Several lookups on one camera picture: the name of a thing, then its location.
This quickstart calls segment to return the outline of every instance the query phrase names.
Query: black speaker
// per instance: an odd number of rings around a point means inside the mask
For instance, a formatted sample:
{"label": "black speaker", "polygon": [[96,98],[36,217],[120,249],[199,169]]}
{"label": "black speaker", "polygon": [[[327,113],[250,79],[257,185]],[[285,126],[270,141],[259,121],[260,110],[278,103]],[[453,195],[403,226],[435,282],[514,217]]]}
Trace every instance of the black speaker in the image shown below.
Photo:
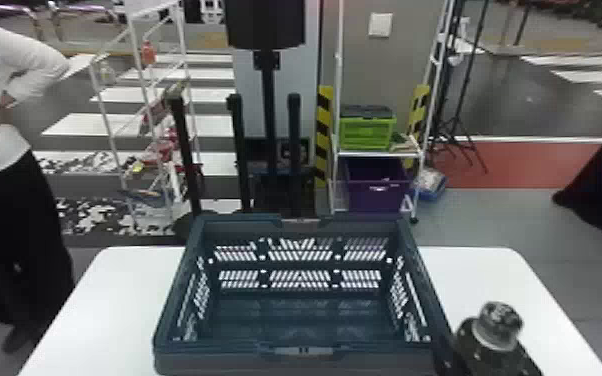
{"label": "black speaker", "polygon": [[282,50],[305,43],[305,0],[225,0],[229,45]]}

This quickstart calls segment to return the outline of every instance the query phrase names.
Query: white table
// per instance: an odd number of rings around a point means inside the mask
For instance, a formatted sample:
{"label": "white table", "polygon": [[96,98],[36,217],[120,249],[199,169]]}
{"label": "white table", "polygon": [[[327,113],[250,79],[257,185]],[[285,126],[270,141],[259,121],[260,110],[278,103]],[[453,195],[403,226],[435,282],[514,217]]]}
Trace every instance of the white table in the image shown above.
{"label": "white table", "polygon": [[[183,249],[103,250],[20,376],[153,376],[152,334]],[[513,305],[546,376],[602,376],[602,363],[527,262],[507,248],[421,247],[453,330],[489,300]]]}

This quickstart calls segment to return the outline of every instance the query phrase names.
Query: person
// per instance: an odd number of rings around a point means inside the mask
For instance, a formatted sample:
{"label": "person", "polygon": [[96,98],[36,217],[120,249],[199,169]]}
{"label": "person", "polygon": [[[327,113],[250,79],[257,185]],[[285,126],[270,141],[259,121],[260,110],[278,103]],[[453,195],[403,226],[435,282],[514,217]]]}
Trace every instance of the person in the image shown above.
{"label": "person", "polygon": [[[0,116],[68,70],[51,47],[0,28]],[[19,131],[0,121],[0,323],[10,353],[38,341],[74,286],[54,197]]]}

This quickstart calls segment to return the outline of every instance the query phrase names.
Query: light switch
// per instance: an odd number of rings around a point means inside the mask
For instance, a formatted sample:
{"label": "light switch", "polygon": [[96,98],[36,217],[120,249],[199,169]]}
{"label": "light switch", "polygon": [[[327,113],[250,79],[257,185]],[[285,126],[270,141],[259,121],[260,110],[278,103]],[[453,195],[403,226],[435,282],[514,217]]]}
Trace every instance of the light switch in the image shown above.
{"label": "light switch", "polygon": [[392,32],[392,13],[371,13],[369,36],[387,38]]}

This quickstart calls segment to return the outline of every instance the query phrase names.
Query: purple storage bin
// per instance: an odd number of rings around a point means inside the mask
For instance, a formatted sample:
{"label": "purple storage bin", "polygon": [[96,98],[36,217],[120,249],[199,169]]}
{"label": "purple storage bin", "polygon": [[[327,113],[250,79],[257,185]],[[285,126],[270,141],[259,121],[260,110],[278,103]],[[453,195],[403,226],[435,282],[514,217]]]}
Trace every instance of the purple storage bin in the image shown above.
{"label": "purple storage bin", "polygon": [[351,212],[399,212],[410,186],[401,159],[347,158],[345,165]]}

